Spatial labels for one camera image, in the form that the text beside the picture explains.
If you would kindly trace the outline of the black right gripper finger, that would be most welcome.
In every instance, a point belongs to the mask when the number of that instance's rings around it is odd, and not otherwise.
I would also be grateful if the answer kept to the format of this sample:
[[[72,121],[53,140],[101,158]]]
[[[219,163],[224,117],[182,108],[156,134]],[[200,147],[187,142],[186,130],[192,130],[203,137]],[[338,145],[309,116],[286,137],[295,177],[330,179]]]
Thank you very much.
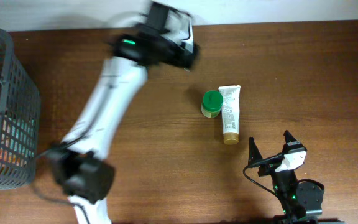
[[[255,167],[258,166],[258,163],[263,160],[262,155],[259,152],[258,147],[254,141],[253,137],[249,137],[249,158],[248,166]]]
[[[292,134],[288,130],[285,130],[283,135],[285,137],[285,143],[287,145],[295,145],[295,144],[297,144],[297,140],[292,136]]]

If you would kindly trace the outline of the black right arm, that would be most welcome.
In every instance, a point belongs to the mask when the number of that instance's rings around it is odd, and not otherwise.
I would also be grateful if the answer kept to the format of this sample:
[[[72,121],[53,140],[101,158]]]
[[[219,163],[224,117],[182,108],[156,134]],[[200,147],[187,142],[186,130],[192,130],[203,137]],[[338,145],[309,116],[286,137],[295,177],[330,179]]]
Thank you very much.
[[[278,199],[283,213],[273,217],[274,223],[318,223],[323,212],[324,185],[311,179],[297,179],[295,170],[306,159],[307,148],[285,131],[285,143],[280,153],[263,158],[253,137],[249,138],[248,164],[242,173],[246,179]],[[258,176],[271,176],[272,189],[266,188],[246,174],[258,168]]]

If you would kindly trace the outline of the white cream tube gold cap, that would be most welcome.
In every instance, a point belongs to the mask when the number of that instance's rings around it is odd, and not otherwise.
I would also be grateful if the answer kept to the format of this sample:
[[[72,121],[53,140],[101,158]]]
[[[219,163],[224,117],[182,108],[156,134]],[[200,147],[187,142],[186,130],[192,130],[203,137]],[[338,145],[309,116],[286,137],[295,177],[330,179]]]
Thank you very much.
[[[221,108],[223,143],[235,145],[239,142],[239,97],[241,86],[220,86],[218,91],[223,97]]]

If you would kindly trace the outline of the green lid jar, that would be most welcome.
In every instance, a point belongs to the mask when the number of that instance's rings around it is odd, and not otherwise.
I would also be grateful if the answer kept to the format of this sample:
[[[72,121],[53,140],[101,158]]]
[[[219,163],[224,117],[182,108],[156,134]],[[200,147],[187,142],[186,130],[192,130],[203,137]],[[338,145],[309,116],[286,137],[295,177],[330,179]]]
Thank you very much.
[[[223,96],[216,90],[207,91],[202,98],[201,112],[207,118],[219,115],[223,105]]]

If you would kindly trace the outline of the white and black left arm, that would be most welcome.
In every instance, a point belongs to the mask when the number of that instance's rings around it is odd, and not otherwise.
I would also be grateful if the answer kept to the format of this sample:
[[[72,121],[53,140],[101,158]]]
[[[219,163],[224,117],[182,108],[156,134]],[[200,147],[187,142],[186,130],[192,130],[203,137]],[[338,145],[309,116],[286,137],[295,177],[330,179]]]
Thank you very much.
[[[199,47],[190,13],[153,2],[135,31],[113,40],[99,80],[73,127],[44,156],[67,195],[78,223],[111,223],[107,195],[115,169],[106,163],[128,106],[148,79],[148,69],[165,63],[189,70]]]

